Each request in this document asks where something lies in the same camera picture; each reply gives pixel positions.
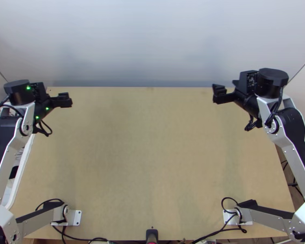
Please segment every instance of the white mounting bracket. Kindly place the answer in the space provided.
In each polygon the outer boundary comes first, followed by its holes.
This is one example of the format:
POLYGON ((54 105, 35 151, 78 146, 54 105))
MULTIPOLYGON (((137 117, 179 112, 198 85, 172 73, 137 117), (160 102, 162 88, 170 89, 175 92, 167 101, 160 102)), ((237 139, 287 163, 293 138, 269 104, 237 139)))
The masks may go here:
MULTIPOLYGON (((236 212, 236 209, 226 209, 228 212, 236 212)), ((233 216, 232 213, 227 213, 225 211, 222 211, 222 216, 224 217, 224 223, 233 216)), ((237 215, 233 217, 229 222, 228 225, 253 225, 253 221, 245 222, 245 223, 240 223, 240 217, 237 215)))
POLYGON ((52 222, 51 225, 54 226, 78 226, 80 225, 80 220, 81 220, 81 210, 68 210, 68 215, 66 216, 67 222, 63 223, 57 223, 57 222, 52 222))

